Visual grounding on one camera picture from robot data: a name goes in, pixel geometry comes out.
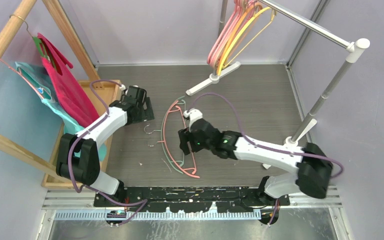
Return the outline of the yellow wire hanger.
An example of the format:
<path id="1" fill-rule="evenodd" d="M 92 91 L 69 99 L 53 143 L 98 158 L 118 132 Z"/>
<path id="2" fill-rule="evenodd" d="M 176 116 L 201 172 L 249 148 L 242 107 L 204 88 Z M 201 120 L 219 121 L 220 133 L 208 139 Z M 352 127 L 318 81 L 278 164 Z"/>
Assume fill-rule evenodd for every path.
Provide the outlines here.
<path id="1" fill-rule="evenodd" d="M 232 64 L 233 61 L 238 57 L 238 55 L 241 54 L 245 50 L 245 48 L 248 47 L 248 45 L 252 43 L 252 41 L 254 41 L 254 39 L 258 35 L 260 35 L 274 21 L 277 15 L 276 10 L 261 3 L 256 3 L 256 6 L 259 7 L 259 9 L 255 7 L 256 12 L 251 17 L 251 19 L 247 23 L 245 23 L 245 25 L 238 31 L 237 35 L 233 39 L 230 38 L 227 42 L 222 52 L 221 58 L 218 62 L 218 67 L 216 69 L 213 68 L 216 75 L 220 76 L 222 70 L 226 69 L 227 66 Z M 245 43 L 244 46 L 241 46 L 242 41 L 245 40 L 254 25 L 257 23 L 258 19 L 264 14 L 269 15 L 267 24 L 261 30 L 259 30 L 258 33 L 256 33 L 247 43 Z"/>

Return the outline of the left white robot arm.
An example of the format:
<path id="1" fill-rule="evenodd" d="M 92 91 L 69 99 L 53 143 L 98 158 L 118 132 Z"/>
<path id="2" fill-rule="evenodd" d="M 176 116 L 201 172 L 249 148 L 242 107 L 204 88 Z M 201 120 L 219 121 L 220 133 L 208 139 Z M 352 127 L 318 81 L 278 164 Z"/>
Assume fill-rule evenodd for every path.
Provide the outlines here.
<path id="1" fill-rule="evenodd" d="M 119 128 L 155 117 L 147 91 L 136 85 L 129 86 L 119 100 L 104 107 L 104 114 L 84 130 L 61 137 L 55 171 L 73 184 L 106 194 L 106 200 L 118 207 L 126 200 L 124 184 L 101 169 L 99 148 Z"/>

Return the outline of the thick pink plastic hanger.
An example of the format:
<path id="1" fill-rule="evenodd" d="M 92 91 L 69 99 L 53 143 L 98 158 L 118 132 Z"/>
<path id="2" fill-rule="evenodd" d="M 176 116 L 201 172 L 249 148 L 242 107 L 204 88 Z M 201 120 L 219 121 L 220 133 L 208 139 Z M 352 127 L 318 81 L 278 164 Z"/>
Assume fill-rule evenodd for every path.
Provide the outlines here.
<path id="1" fill-rule="evenodd" d="M 233 3 L 233 12 L 228 19 L 226 19 L 228 1 L 223 0 L 221 4 L 218 36 L 207 57 L 207 63 L 214 69 L 218 66 L 219 58 L 224 47 L 227 45 L 229 37 L 234 31 L 234 27 L 242 16 L 247 15 L 247 10 L 251 9 L 250 0 L 234 0 Z"/>

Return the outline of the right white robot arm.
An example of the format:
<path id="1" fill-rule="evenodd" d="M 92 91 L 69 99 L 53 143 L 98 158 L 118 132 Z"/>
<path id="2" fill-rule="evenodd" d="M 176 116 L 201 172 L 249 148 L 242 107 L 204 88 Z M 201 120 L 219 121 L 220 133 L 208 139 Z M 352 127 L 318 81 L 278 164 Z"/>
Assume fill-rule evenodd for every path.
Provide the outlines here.
<path id="1" fill-rule="evenodd" d="M 254 161 L 284 170 L 285 174 L 261 179 L 255 198 L 262 205 L 273 205 L 280 197 L 295 193 L 315 199 L 327 196 L 333 164 L 316 144 L 288 150 L 236 131 L 219 131 L 204 119 L 179 130 L 178 136 L 185 155 L 205 149 L 221 159 Z"/>

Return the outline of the thin pink wire hanger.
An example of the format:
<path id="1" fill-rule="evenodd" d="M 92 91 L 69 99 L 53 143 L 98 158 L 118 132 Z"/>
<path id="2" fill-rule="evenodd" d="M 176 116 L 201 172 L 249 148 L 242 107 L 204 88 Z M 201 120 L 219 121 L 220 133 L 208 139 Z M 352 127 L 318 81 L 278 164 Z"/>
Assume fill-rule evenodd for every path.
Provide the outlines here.
<path id="1" fill-rule="evenodd" d="M 185 121 L 185 119 L 183 117 L 183 110 L 186 110 L 186 107 L 184 107 L 184 105 L 175 106 L 175 107 L 172 108 L 170 114 L 180 113 L 183 127 L 186 127 L 186 121 Z M 163 136 L 165 137 L 166 145 L 167 145 L 167 147 L 169 149 L 169 146 L 168 146 L 168 143 L 167 143 L 167 137 L 166 137 L 168 118 L 167 118 L 166 124 L 164 126 L 165 134 Z M 171 154 L 170 149 L 169 149 L 169 153 L 168 154 L 169 154 L 170 157 L 173 157 L 173 155 Z M 197 175 L 198 168 L 197 168 L 196 157 L 195 157 L 194 153 L 191 154 L 191 159 L 192 159 L 192 162 L 193 162 L 193 167 L 184 168 L 184 165 L 185 165 L 185 160 L 184 160 L 184 165 L 180 167 L 180 170 L 183 172 L 183 175 L 189 176 L 189 177 L 191 177 L 193 179 L 200 179 L 201 177 Z"/>

